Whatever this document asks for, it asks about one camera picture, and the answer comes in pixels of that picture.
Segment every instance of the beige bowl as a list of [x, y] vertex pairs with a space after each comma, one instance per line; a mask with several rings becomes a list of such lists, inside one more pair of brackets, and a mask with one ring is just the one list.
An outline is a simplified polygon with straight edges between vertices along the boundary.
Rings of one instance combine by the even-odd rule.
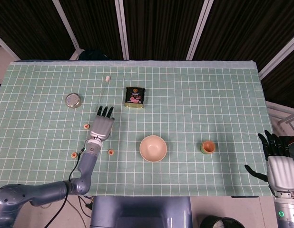
[[149, 162], [159, 162], [167, 153], [165, 141], [156, 135], [147, 136], [141, 142], [139, 151], [142, 157]]

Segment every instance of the round tin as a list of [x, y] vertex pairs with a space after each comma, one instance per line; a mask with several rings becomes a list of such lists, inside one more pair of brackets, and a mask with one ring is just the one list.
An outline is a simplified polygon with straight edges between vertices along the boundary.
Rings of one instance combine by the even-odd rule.
[[78, 94], [72, 93], [66, 97], [66, 105], [70, 108], [77, 108], [81, 105], [81, 98]]

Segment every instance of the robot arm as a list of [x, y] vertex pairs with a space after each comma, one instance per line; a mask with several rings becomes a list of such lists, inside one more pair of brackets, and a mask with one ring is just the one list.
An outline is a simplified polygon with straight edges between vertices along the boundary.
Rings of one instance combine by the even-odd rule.
[[267, 139], [258, 134], [265, 153], [267, 176], [256, 173], [248, 165], [246, 170], [269, 183], [274, 195], [274, 206], [279, 228], [294, 228], [294, 161], [287, 143], [275, 134], [265, 131]]
[[92, 138], [86, 140], [86, 151], [83, 153], [78, 171], [81, 176], [65, 181], [58, 181], [38, 186], [9, 184], [0, 188], [0, 228], [11, 228], [23, 204], [30, 202], [33, 206], [55, 202], [69, 195], [84, 195], [91, 186], [91, 175], [97, 161], [102, 142], [105, 141], [111, 132], [114, 118], [110, 118], [113, 107], [108, 111], [102, 106], [90, 130]]

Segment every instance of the small orange piece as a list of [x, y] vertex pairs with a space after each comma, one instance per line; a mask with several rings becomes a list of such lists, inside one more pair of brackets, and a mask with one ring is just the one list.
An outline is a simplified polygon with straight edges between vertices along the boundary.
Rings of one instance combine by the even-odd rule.
[[73, 152], [72, 154], [71, 154], [71, 158], [76, 158], [77, 157], [77, 153], [76, 152]]
[[84, 128], [85, 128], [85, 130], [88, 130], [90, 128], [90, 124], [85, 124]]
[[108, 150], [108, 154], [109, 155], [113, 155], [114, 154], [114, 150], [112, 150], [112, 149]]

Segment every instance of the table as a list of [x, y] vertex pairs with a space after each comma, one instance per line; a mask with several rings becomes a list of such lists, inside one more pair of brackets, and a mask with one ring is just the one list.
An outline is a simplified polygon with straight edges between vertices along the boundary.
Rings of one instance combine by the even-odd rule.
[[[127, 86], [146, 89], [145, 108], [124, 107]], [[65, 105], [69, 93], [81, 96], [81, 107]], [[88, 137], [84, 124], [106, 104], [114, 106], [115, 123], [90, 195], [271, 194], [244, 168], [266, 173], [257, 133], [272, 129], [253, 61], [11, 63], [0, 88], [0, 187], [66, 180], [76, 162], [71, 153]], [[161, 162], [139, 153], [152, 134], [167, 143]], [[205, 140], [216, 143], [214, 154], [200, 152]]]

